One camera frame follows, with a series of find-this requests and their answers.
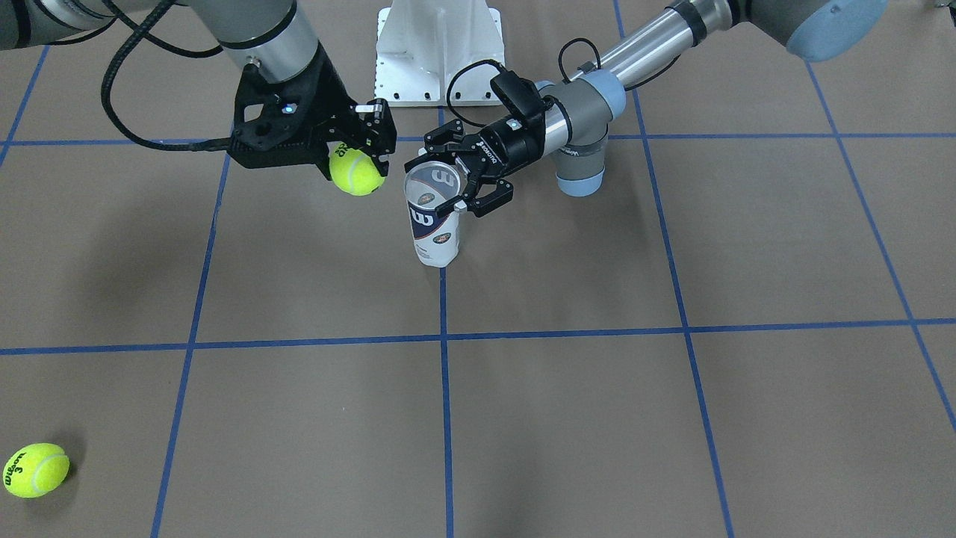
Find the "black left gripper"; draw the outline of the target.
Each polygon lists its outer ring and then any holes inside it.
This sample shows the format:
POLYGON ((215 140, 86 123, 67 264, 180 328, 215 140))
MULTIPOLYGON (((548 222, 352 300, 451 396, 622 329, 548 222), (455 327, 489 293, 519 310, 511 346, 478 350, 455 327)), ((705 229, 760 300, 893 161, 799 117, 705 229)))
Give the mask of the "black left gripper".
POLYGON ((409 173, 420 164, 439 162, 469 174, 465 189, 438 205, 436 215, 447 217, 451 212, 467 211, 481 218, 512 201, 515 187, 501 178, 536 163, 558 148, 559 112, 546 112, 529 120, 503 118, 470 134, 465 133, 463 125, 443 125, 424 135, 426 152, 406 162, 403 170, 409 173), (482 186, 494 188, 479 197, 482 186))

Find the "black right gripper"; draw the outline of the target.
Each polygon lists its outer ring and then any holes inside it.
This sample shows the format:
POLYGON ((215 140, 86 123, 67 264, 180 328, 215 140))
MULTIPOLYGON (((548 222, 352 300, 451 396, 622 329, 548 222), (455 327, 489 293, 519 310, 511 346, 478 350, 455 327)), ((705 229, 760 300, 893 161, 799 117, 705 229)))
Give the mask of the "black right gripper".
POLYGON ((373 99, 355 106, 322 45, 317 46, 302 72, 280 83, 278 96, 283 105, 298 105, 297 112, 291 114, 293 125, 287 129, 289 133, 278 144, 280 149, 307 146, 311 136, 321 142, 341 142, 329 150, 324 171, 328 181, 351 180, 351 147, 368 155, 382 177, 388 176, 389 159, 397 144, 389 102, 373 99))

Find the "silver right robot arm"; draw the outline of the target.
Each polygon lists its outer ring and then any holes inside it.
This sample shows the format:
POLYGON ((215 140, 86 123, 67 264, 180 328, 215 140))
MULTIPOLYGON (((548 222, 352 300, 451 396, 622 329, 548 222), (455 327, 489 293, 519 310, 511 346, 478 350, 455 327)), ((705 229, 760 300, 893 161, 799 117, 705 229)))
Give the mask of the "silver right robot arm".
POLYGON ((224 151, 245 168, 307 166, 342 182, 338 163, 358 154, 361 181, 378 181, 389 170, 397 132, 389 103, 358 103, 348 94, 313 24, 297 1, 187 1, 217 44, 211 50, 181 50, 152 33, 171 1, 4 1, 2 48, 75 44, 122 23, 131 33, 113 55, 100 82, 107 118, 131 142, 160 151, 224 151), (112 102, 120 67, 140 42, 187 58, 228 55, 242 70, 235 118, 228 137, 193 143, 162 143, 133 132, 112 102))

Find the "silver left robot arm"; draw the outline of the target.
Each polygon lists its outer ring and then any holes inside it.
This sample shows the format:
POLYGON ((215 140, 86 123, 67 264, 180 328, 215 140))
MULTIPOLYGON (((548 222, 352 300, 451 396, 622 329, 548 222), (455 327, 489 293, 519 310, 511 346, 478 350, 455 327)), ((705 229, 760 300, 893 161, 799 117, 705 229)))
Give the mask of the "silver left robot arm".
POLYGON ((512 200, 513 173, 552 157, 559 188, 587 197, 602 183, 608 126, 627 95, 668 70, 711 34, 748 22, 809 62, 843 54, 868 34, 884 1, 675 1, 576 74, 559 83, 529 81, 488 59, 489 84, 505 118, 465 133, 462 118, 423 138, 406 179, 449 179, 450 192, 427 204, 438 217, 470 211, 482 217, 512 200))

